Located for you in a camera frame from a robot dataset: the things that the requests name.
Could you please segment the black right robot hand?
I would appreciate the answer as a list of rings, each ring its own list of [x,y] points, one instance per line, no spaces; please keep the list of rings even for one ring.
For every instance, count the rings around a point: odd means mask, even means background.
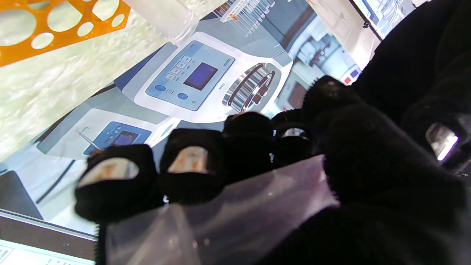
[[[245,113],[88,159],[76,213],[98,265],[469,265],[470,187],[454,177],[329,177],[325,155]]]

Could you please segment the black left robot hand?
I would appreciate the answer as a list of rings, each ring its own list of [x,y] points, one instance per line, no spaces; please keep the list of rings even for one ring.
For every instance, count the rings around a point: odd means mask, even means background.
[[[352,85],[316,80],[301,112],[329,177],[458,178],[470,163],[469,0],[406,16]]]

